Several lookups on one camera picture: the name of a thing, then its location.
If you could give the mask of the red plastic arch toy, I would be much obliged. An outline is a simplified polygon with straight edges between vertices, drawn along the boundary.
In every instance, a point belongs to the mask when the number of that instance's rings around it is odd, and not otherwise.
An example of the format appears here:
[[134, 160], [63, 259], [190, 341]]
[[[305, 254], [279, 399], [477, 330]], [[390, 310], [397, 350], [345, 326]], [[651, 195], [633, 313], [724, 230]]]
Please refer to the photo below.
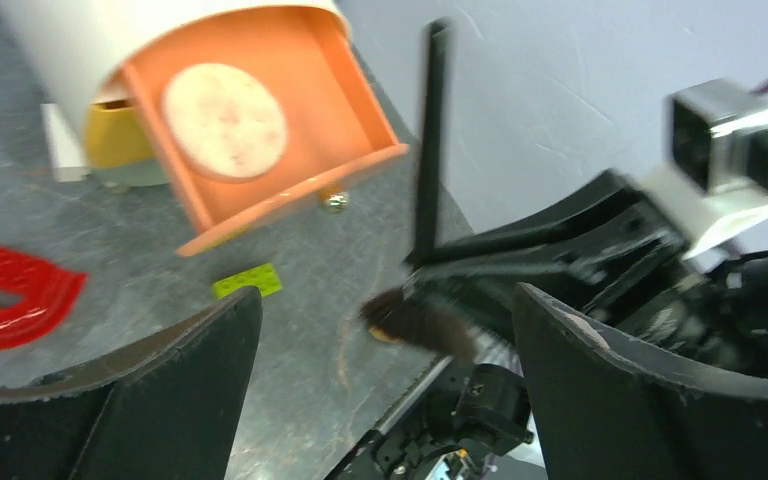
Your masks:
[[88, 275], [0, 246], [0, 350], [31, 343], [70, 314]]

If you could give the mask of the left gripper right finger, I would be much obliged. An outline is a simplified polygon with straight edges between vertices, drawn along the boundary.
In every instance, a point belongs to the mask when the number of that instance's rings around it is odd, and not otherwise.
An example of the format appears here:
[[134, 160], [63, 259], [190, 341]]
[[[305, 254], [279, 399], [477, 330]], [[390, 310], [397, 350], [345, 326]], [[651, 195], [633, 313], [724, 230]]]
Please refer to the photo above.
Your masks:
[[552, 479], [768, 479], [768, 379], [699, 363], [520, 284], [512, 319]]

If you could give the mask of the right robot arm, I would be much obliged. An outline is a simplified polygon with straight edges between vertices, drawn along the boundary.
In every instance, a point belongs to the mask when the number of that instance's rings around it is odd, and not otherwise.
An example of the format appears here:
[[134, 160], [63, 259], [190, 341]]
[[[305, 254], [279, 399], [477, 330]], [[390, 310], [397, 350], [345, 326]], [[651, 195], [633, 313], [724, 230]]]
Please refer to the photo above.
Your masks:
[[668, 156], [641, 179], [605, 170], [521, 220], [439, 243], [419, 183], [418, 289], [510, 339], [507, 286], [529, 282], [663, 349], [768, 376], [768, 250], [691, 262], [768, 220], [768, 97], [726, 79], [671, 94]]

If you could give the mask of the black makeup brush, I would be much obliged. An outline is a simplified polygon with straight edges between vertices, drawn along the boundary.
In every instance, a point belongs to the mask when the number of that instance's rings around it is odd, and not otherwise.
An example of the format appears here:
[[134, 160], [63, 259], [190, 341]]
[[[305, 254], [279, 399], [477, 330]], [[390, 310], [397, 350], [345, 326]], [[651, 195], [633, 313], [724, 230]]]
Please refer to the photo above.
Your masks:
[[419, 280], [420, 268], [436, 250], [441, 189], [443, 114], [446, 105], [447, 47], [452, 24], [441, 18], [426, 27], [425, 85], [419, 155], [416, 166], [412, 249], [406, 258], [412, 275], [397, 288], [386, 290], [364, 302], [359, 316], [366, 327], [380, 328], [389, 335], [428, 352], [472, 363], [476, 342], [464, 323], [437, 307], [431, 289]]

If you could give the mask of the orange makeup sponge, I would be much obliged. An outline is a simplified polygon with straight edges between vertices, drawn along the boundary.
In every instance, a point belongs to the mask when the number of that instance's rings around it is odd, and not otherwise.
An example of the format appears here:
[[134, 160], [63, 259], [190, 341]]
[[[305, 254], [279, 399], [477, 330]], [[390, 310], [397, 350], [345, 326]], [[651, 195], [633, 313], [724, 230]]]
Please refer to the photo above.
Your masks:
[[367, 327], [368, 332], [370, 335], [381, 342], [389, 343], [389, 344], [400, 344], [401, 340], [399, 338], [396, 338], [392, 335], [387, 334], [380, 328], [374, 327], [374, 326], [368, 326]]

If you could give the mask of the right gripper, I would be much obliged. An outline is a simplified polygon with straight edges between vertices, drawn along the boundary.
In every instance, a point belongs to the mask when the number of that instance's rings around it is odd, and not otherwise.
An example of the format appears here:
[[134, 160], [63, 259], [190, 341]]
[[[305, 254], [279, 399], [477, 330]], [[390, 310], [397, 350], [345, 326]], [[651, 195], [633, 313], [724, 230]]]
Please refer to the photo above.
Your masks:
[[768, 219], [768, 98], [726, 79], [665, 101], [667, 155], [648, 174], [607, 169], [511, 224], [436, 242], [419, 280], [437, 307], [513, 337], [514, 287], [611, 315], [669, 282], [654, 275]]

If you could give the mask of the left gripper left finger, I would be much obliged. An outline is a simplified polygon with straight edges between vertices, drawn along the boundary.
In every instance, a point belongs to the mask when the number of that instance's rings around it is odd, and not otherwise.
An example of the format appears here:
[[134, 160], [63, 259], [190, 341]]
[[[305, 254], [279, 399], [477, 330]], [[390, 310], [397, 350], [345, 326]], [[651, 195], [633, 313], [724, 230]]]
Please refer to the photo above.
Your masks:
[[20, 388], [0, 388], [0, 479], [220, 479], [262, 325], [246, 287]]

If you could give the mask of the white lego brick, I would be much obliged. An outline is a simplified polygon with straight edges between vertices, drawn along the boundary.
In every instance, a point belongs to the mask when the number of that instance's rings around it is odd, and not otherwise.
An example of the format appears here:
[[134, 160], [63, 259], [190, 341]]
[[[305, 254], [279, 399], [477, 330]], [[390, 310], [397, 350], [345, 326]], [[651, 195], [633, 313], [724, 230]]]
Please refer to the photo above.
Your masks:
[[80, 182], [90, 174], [83, 148], [55, 103], [40, 105], [50, 165], [57, 182]]

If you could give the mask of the round drawer organizer box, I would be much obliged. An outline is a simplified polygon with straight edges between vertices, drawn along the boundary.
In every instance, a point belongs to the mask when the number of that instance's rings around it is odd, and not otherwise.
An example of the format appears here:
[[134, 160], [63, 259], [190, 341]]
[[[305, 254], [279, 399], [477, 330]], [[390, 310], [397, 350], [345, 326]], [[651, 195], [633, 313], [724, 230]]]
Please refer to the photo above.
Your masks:
[[128, 111], [207, 251], [407, 151], [332, 1], [1, 1], [96, 170], [136, 156]]

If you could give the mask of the green lego brick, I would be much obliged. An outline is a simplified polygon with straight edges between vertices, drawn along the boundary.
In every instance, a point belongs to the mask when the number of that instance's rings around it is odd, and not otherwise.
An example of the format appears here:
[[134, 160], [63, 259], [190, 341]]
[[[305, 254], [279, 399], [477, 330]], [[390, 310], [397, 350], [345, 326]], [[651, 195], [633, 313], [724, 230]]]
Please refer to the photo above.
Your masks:
[[217, 280], [212, 284], [216, 299], [222, 299], [244, 287], [255, 287], [263, 297], [282, 290], [282, 282], [271, 263], [262, 264]]

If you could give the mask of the round pink powder compact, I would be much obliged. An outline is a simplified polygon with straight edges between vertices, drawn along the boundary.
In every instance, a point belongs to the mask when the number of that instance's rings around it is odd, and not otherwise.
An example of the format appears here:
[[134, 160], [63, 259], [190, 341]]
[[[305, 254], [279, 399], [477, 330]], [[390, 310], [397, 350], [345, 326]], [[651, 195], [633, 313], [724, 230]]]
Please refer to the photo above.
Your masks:
[[237, 67], [200, 63], [181, 70], [167, 83], [162, 111], [179, 148], [215, 176], [260, 176], [287, 149], [289, 127], [280, 102]]

